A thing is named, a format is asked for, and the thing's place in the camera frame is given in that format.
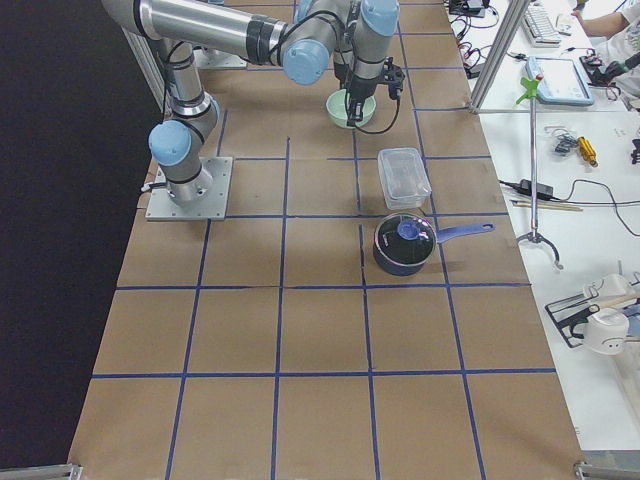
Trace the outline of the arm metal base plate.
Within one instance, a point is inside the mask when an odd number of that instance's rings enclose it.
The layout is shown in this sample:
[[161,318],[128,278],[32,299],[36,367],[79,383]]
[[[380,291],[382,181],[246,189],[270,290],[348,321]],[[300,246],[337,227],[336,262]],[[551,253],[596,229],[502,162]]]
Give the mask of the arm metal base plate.
[[158,167],[146,209],[149,221],[223,221],[226,217],[233,157],[201,157],[201,171],[193,181],[172,183]]

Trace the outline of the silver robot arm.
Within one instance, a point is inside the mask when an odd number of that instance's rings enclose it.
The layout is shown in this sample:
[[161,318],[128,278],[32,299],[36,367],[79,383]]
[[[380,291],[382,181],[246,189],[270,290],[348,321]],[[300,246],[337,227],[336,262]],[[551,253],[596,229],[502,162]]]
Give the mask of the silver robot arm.
[[103,7],[156,55],[171,114],[151,130],[149,147],[165,178],[164,198],[195,209],[197,217],[216,217],[204,204],[227,194],[230,177],[214,173],[213,162],[200,156],[220,109],[202,87],[194,46],[280,66],[299,85],[317,82],[332,65],[349,127],[360,126],[378,85],[394,101],[401,96],[404,74],[388,54],[400,14],[395,1],[302,1],[293,24],[207,1],[106,1]]

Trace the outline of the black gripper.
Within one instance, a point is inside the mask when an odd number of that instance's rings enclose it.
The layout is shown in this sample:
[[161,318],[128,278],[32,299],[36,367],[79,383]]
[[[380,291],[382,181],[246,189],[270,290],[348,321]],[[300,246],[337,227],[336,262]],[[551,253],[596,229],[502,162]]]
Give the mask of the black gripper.
[[375,93],[378,83],[378,76],[362,78],[353,75],[348,81],[346,93],[348,97],[347,125],[349,127],[356,127],[362,121],[364,104]]

